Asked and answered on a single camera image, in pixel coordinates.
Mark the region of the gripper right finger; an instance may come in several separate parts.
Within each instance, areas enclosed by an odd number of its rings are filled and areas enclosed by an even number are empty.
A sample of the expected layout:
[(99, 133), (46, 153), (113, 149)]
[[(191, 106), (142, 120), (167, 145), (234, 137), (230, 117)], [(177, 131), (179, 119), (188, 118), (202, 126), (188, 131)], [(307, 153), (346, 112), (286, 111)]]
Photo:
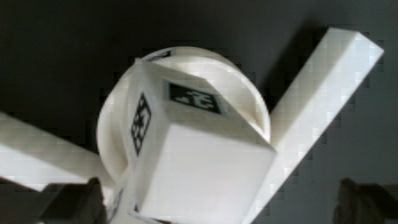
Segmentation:
[(341, 180), (334, 224), (398, 224), (398, 184)]

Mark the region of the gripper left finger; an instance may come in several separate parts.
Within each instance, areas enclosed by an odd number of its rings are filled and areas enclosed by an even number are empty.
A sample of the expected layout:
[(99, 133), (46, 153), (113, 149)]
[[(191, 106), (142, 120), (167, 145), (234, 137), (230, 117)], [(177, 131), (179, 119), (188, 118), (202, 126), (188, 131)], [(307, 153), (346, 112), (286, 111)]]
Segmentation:
[(101, 182), (49, 184), (39, 197), (37, 224), (106, 224)]

